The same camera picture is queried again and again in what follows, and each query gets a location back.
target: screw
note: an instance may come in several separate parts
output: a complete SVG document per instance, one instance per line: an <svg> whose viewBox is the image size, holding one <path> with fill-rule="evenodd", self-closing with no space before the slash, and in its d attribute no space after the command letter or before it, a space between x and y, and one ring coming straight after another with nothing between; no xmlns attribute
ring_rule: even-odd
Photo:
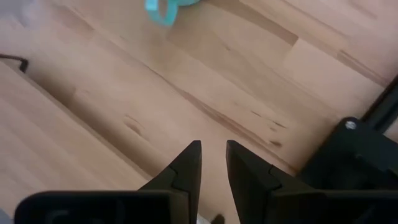
<svg viewBox="0 0 398 224"><path fill-rule="evenodd" d="M350 129L350 130L354 130L354 129L356 129L356 124L353 121L347 121L346 128Z"/></svg>

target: wood grain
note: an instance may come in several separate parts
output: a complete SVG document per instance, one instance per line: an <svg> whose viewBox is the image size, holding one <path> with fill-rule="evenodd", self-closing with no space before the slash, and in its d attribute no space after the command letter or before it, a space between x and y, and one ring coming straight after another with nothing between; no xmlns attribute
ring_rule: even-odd
<svg viewBox="0 0 398 224"><path fill-rule="evenodd" d="M0 74L0 207L10 216L24 197L44 190L135 190L146 183L143 171L34 83L1 62Z"/></svg>
<svg viewBox="0 0 398 224"><path fill-rule="evenodd" d="M200 213L238 223L226 140L295 174L396 72L395 6L208 0L166 28L143 1L36 0L0 18L0 52L151 176L201 139Z"/></svg>

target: blue plastic object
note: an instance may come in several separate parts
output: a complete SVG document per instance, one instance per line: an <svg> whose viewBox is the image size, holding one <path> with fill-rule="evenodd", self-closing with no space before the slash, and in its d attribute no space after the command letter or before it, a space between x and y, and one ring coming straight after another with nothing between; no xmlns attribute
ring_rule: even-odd
<svg viewBox="0 0 398 224"><path fill-rule="evenodd" d="M164 26L173 25L177 17L179 6L189 6L195 4L200 0L166 0L167 10L165 17L162 17L159 12L159 0L146 0L145 10L148 12L150 18Z"/></svg>

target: floor plank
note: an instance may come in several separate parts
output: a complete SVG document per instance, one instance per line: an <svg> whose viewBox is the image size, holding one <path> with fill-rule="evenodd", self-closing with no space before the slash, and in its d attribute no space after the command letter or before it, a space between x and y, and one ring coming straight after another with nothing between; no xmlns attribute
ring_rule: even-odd
<svg viewBox="0 0 398 224"><path fill-rule="evenodd" d="M24 197L44 190L135 190L146 183L140 168L35 83L3 63L0 73L0 207L10 216Z"/></svg>

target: teal toy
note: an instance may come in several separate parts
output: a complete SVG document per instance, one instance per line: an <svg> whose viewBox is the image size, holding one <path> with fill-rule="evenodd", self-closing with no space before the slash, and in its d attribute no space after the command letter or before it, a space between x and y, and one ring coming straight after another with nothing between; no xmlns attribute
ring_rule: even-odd
<svg viewBox="0 0 398 224"><path fill-rule="evenodd" d="M178 7L180 6L190 6L195 4L200 0L166 0L167 10L165 17L162 17L159 12L159 0L146 0L145 10L148 12L149 17L159 24L164 26L173 25L175 18L178 13Z"/></svg>

